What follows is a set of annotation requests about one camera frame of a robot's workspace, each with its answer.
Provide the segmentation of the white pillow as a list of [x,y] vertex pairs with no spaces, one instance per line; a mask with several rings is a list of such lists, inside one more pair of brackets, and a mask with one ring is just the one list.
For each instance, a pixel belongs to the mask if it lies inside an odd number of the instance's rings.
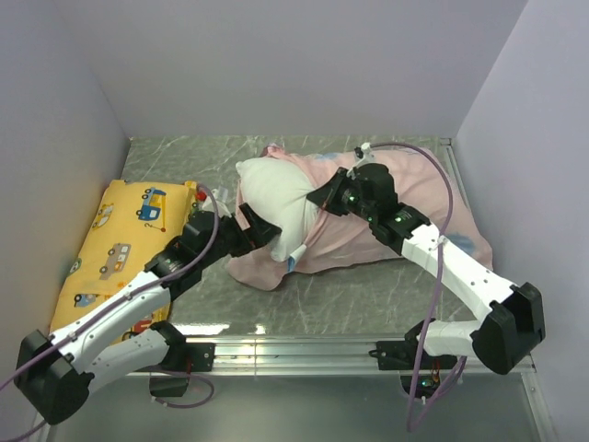
[[306,252],[306,239],[318,219],[307,200],[314,187],[297,165],[271,157],[236,163],[241,201],[282,233],[271,241],[271,258],[293,270]]

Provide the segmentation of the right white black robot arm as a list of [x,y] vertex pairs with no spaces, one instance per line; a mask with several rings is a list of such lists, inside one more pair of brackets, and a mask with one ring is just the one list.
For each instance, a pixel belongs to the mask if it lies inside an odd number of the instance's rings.
[[393,358],[411,368],[436,358],[475,357],[506,375],[546,335],[542,296],[529,283],[516,285],[462,251],[418,209],[401,202],[393,177],[381,164],[340,168],[308,201],[337,216],[356,215],[397,255],[436,278],[471,311],[472,321],[424,320],[405,335]]

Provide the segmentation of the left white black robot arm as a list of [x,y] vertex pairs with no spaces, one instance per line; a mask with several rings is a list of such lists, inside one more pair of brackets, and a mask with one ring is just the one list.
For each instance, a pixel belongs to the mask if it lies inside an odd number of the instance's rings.
[[34,331],[22,340],[14,383],[47,424],[65,421],[91,394],[136,370],[187,370],[186,338],[169,322],[123,334],[197,285],[207,267],[261,249],[282,232],[248,204],[238,212],[244,227],[235,215],[197,213],[113,297],[50,335]]

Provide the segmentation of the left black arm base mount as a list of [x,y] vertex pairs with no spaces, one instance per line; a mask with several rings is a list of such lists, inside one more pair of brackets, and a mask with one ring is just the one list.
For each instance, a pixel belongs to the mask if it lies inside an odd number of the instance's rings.
[[[203,406],[215,394],[213,382],[205,378],[202,373],[210,373],[214,365],[214,343],[185,343],[178,348],[171,349],[164,361],[150,368],[148,381],[149,394],[152,401],[175,409],[189,409]],[[202,383],[208,392],[195,403],[174,403],[171,399],[183,398],[189,387]]]

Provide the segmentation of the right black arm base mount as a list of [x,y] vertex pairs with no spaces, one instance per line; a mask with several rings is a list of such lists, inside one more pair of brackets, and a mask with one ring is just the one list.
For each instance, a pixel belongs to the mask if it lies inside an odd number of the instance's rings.
[[[417,344],[405,341],[378,341],[368,354],[377,360],[380,371],[412,371]],[[452,355],[430,356],[423,352],[414,398],[430,399],[441,386],[441,371],[450,370],[457,363]]]

